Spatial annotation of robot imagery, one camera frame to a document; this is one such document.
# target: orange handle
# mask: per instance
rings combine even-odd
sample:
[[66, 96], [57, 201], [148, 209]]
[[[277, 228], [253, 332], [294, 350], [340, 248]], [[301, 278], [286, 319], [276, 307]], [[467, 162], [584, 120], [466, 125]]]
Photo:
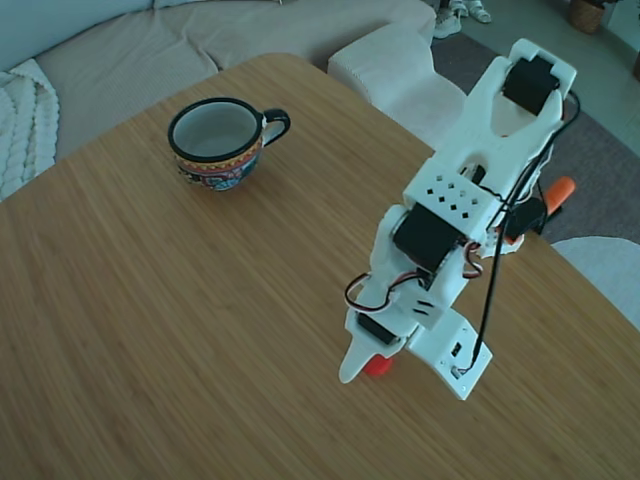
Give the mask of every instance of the orange handle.
[[576, 189], [576, 182], [569, 177], [560, 177], [556, 180], [556, 183], [551, 185], [551, 188], [544, 194], [544, 201], [547, 204], [547, 213], [551, 215], [555, 212], [560, 205], [562, 205], [567, 198]]

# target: robotic arm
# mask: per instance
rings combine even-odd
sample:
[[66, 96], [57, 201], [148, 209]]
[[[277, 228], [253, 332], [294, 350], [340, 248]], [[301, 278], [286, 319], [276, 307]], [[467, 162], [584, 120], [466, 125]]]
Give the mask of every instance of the robotic arm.
[[509, 58], [494, 59], [444, 147], [404, 190], [404, 205], [392, 206], [380, 222], [370, 273], [347, 287], [353, 338], [340, 367], [343, 383], [374, 356], [407, 348], [467, 398], [492, 354], [451, 305], [482, 273], [472, 254], [514, 252], [522, 244], [524, 231], [516, 227], [496, 249], [511, 225], [506, 216], [527, 201], [549, 161], [575, 76], [573, 67], [527, 40], [514, 44]]

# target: shoe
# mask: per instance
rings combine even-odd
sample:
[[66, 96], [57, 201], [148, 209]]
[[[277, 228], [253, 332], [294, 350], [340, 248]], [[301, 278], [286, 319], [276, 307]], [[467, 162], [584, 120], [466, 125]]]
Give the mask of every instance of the shoe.
[[450, 8], [441, 8], [436, 16], [436, 28], [433, 31], [433, 36], [443, 39], [460, 32], [460, 30], [462, 30], [460, 12], [454, 12]]
[[449, 2], [449, 9], [453, 13], [459, 13], [462, 18], [469, 16], [469, 10], [463, 0], [451, 0], [451, 2]]
[[472, 18], [480, 23], [491, 23], [491, 15], [484, 9], [480, 0], [465, 0], [465, 5]]

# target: mug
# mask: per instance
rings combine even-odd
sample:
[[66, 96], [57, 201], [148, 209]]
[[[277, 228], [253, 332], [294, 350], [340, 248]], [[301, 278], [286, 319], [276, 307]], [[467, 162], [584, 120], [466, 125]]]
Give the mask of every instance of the mug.
[[187, 180], [224, 191], [245, 179], [262, 149], [289, 128], [291, 119], [279, 108], [258, 112], [237, 98], [208, 98], [174, 117], [169, 145]]

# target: sofa cushion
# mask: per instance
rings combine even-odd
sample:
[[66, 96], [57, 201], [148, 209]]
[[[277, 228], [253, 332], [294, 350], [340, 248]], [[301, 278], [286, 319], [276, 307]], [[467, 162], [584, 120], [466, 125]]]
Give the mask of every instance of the sofa cushion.
[[176, 34], [229, 68], [262, 53], [286, 52], [320, 68], [335, 52], [388, 23], [421, 29], [435, 12], [421, 0], [199, 2], [160, 10]]
[[60, 100], [58, 159], [218, 71], [151, 10], [94, 27], [36, 60]]
[[[185, 3], [211, 2], [211, 1], [216, 1], [216, 0], [153, 0], [153, 8], [159, 9], [159, 8], [166, 8], [166, 7], [176, 7], [178, 5], [183, 5]], [[283, 3], [282, 0], [267, 0], [267, 1]]]
[[152, 0], [1, 0], [0, 71]]

